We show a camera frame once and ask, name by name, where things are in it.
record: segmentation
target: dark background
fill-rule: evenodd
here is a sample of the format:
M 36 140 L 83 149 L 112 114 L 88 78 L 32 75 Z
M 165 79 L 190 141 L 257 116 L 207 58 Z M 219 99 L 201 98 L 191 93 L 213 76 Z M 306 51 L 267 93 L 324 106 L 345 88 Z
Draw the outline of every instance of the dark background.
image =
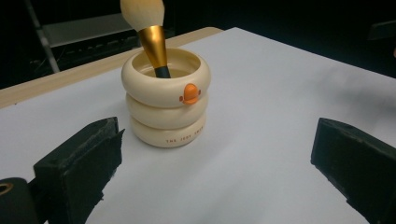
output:
M 392 56 L 395 37 L 367 40 L 374 23 L 396 20 L 388 1 L 209 1 L 163 0 L 164 28 L 181 35 L 207 26 L 233 27 L 349 63 L 383 76 L 396 77 Z M 42 25 L 120 13 L 115 0 L 31 0 Z M 51 75 L 44 50 L 23 0 L 1 7 L 0 88 Z M 61 70 L 135 47 L 134 31 L 53 49 Z M 106 43 L 117 40 L 117 46 Z M 87 50 L 101 44 L 104 48 Z

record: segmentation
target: makeup brush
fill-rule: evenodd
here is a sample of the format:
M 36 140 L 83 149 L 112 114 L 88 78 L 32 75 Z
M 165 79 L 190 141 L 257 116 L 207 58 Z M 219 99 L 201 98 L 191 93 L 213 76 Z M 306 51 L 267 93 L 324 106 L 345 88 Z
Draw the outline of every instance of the makeup brush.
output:
M 120 0 L 123 18 L 137 31 L 156 77 L 169 78 L 162 0 Z

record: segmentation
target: white sheet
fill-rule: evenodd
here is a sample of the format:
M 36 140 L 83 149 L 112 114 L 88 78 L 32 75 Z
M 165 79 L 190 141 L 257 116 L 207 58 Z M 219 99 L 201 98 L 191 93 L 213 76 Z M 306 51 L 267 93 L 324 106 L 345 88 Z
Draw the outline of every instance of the white sheet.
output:
M 131 132 L 120 68 L 0 110 L 0 179 L 85 125 L 118 117 L 123 162 L 87 223 L 367 223 L 310 163 L 318 118 L 396 147 L 396 80 L 233 28 L 182 47 L 212 72 L 207 124 L 190 144 Z

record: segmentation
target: black foam block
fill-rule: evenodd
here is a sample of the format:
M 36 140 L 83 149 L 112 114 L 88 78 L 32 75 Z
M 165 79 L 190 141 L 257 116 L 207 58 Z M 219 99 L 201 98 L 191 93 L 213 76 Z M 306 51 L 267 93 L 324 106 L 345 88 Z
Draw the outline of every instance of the black foam block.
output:
M 321 118 L 311 163 L 370 223 L 396 223 L 396 148 L 351 125 Z
M 84 127 L 34 165 L 34 185 L 44 192 L 48 222 L 83 224 L 103 199 L 103 188 L 121 164 L 117 118 Z

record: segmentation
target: brush holder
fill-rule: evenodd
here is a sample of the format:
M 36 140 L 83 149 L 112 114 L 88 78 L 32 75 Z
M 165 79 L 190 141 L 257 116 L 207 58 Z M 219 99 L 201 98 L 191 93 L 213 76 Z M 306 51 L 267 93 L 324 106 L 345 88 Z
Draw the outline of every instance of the brush holder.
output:
M 205 126 L 211 73 L 191 51 L 169 48 L 166 54 L 171 78 L 155 77 L 141 50 L 124 64 L 121 80 L 134 134 L 155 147 L 179 147 Z

